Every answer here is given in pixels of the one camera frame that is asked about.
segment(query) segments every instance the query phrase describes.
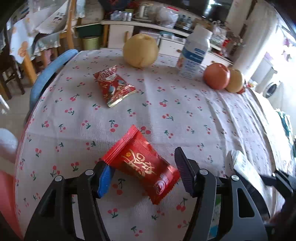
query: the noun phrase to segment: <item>black screen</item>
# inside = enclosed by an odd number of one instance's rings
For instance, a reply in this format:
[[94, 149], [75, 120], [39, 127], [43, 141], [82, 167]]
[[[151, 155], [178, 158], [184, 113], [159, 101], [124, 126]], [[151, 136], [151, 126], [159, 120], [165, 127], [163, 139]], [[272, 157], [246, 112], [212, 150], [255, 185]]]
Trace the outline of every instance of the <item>black screen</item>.
[[233, 0], [157, 0], [188, 10], [209, 20], [224, 22]]

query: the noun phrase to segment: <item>silver bolt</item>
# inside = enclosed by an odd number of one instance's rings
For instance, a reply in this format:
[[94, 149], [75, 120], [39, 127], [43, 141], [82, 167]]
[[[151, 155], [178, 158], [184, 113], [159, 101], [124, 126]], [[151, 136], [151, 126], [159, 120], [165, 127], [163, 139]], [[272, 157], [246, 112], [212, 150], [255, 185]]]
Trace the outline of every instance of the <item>silver bolt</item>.
[[237, 175], [232, 175], [232, 176], [231, 176], [231, 179], [232, 179], [233, 181], [238, 181], [238, 180], [239, 180], [239, 177], [238, 177]]
[[88, 169], [85, 171], [85, 175], [87, 175], [87, 176], [91, 176], [91, 175], [93, 175], [93, 173], [94, 173], [94, 171], [92, 169]]
[[207, 175], [209, 172], [206, 169], [200, 169], [200, 174], [201, 175]]
[[59, 181], [61, 181], [62, 179], [63, 179], [62, 176], [56, 176], [56, 177], [54, 178], [54, 180], [55, 180], [56, 182], [59, 182]]

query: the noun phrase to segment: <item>blue chair back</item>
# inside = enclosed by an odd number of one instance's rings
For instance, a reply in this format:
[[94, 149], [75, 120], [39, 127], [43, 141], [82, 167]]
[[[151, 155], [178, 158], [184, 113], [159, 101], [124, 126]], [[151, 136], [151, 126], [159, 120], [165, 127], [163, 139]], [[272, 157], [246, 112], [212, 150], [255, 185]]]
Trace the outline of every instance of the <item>blue chair back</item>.
[[27, 114], [27, 117], [29, 117], [31, 112], [33, 111], [37, 101], [42, 94], [41, 92], [49, 79], [58, 69], [60, 69], [66, 62], [72, 59], [77, 53], [78, 50], [76, 49], [70, 49], [62, 53], [58, 58], [51, 62], [51, 64], [38, 76], [30, 93], [30, 110]]

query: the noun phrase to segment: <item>white cloth with orange flowers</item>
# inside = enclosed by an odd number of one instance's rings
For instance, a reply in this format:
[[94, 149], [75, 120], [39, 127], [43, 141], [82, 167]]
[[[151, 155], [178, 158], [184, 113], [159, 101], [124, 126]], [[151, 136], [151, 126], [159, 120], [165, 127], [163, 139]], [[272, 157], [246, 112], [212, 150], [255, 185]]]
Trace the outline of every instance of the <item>white cloth with orange flowers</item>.
[[[215, 91], [202, 73], [193, 80], [181, 78], [176, 62], [159, 54], [152, 66], [136, 69], [124, 62], [122, 50], [102, 49], [82, 51], [67, 63], [40, 98], [19, 145], [15, 201], [23, 234], [54, 177], [76, 177], [93, 168], [131, 125], [174, 166], [174, 150], [181, 146], [188, 158], [221, 177], [232, 174], [225, 173], [231, 150], [242, 151], [259, 173], [270, 175], [276, 166], [291, 173], [280, 118], [265, 117], [264, 109], [274, 113], [268, 101], [262, 108], [250, 89], [242, 95]], [[93, 74], [114, 65], [138, 91], [109, 108]], [[195, 202], [179, 181], [153, 205], [139, 181], [120, 171], [97, 200], [110, 240], [117, 241], [182, 240]], [[73, 210], [76, 234], [83, 238], [77, 196]], [[213, 228], [218, 217], [219, 208]]]
[[69, 0], [59, 0], [60, 4], [64, 2], [61, 6], [49, 5], [41, 10], [34, 9], [30, 2], [34, 0], [28, 1], [25, 6], [22, 5], [7, 23], [7, 29], [10, 29], [8, 32], [11, 33], [10, 55], [20, 64], [26, 53], [31, 59], [34, 58], [31, 47], [38, 33], [51, 34], [60, 31], [67, 22]]

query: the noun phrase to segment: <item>red snack package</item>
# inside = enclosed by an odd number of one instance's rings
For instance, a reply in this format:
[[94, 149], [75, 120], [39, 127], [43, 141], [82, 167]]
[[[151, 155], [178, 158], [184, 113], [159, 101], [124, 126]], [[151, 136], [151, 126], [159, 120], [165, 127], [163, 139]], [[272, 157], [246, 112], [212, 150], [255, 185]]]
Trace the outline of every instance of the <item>red snack package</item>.
[[102, 89], [108, 107], [113, 107], [130, 94], [136, 92], [136, 88], [128, 84], [116, 72], [117, 66], [115, 65], [112, 68], [93, 74]]
[[139, 178], [153, 204], [159, 204], [180, 178], [179, 171], [158, 155], [134, 125], [102, 159]]

